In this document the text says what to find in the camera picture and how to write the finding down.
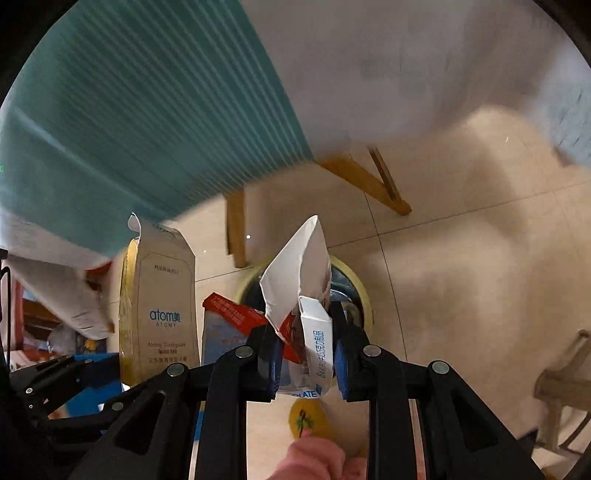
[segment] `small white box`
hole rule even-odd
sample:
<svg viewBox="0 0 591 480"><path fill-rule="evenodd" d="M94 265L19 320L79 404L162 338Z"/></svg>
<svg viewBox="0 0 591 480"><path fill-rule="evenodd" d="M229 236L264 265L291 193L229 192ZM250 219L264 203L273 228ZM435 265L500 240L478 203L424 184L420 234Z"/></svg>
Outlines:
<svg viewBox="0 0 591 480"><path fill-rule="evenodd" d="M333 376L332 319L317 299L300 296L300 317L306 344L309 385L323 395Z"/></svg>

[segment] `pink cloth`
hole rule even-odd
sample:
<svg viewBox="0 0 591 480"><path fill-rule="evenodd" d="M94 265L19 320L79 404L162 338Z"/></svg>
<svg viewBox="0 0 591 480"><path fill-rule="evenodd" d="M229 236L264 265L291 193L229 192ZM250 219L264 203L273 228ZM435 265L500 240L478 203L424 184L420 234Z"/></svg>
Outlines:
<svg viewBox="0 0 591 480"><path fill-rule="evenodd" d="M304 430L268 480L365 480L366 470L367 458L346 458L337 444Z"/></svg>

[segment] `yellow round object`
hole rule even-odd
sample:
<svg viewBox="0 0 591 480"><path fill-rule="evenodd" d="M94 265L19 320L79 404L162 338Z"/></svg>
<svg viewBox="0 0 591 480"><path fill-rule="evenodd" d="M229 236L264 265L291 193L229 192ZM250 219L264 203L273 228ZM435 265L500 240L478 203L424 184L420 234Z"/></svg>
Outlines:
<svg viewBox="0 0 591 480"><path fill-rule="evenodd" d="M291 406L289 416L290 430L293 438L301 437L303 430L310 430L314 437L335 440L335 433L320 400L298 398Z"/></svg>

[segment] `wooden chair leg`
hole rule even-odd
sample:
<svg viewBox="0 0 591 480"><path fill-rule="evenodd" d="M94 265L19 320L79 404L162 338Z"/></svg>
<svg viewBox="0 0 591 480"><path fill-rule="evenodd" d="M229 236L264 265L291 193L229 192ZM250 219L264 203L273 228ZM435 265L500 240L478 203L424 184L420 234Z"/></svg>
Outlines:
<svg viewBox="0 0 591 480"><path fill-rule="evenodd" d="M318 162L318 165L325 170L334 173L343 180L348 181L351 185L363 190L365 193L375 198L380 203L383 203L386 207L391 208L399 215L408 215L412 211L410 205L400 196L392 176L388 171L388 167L384 163L381 155L379 155L379 151L376 148L374 148L373 151L374 154L377 152L376 157L378 158L378 161L374 159L374 162L384 180L383 183L357 162L345 155L336 155L334 157L322 159Z"/></svg>
<svg viewBox="0 0 591 480"><path fill-rule="evenodd" d="M244 188L225 193L226 197L226 248L234 256L236 268L246 267Z"/></svg>

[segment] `metal screw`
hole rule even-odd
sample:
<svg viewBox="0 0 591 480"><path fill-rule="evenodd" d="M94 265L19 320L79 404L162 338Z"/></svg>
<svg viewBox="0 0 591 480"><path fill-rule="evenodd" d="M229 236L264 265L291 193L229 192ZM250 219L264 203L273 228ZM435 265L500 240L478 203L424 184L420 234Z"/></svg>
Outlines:
<svg viewBox="0 0 591 480"><path fill-rule="evenodd" d="M239 346L234 352L238 358L248 358L252 355L252 348L248 345Z"/></svg>
<svg viewBox="0 0 591 480"><path fill-rule="evenodd" d="M437 361L437 362L433 362L433 365L431 365L431 368L433 369L433 371L436 374L440 374L440 375L445 375L447 372L449 372L449 365L445 362L441 362L441 361Z"/></svg>
<svg viewBox="0 0 591 480"><path fill-rule="evenodd" d="M166 369L166 373L171 377L177 377L184 372L183 364L172 364Z"/></svg>
<svg viewBox="0 0 591 480"><path fill-rule="evenodd" d="M365 345L363 347L363 353L366 356L379 356L382 353L382 349L377 345Z"/></svg>

